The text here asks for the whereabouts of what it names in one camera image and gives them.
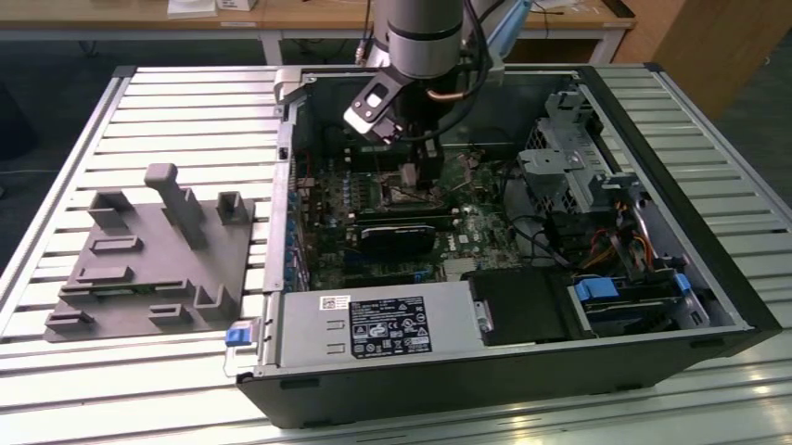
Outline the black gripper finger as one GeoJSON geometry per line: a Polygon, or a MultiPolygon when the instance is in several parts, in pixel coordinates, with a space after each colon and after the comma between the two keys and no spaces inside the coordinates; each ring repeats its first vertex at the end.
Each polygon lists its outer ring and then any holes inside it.
{"type": "Polygon", "coordinates": [[[442,175],[444,151],[438,140],[427,140],[418,150],[418,188],[431,189],[442,175]]]}

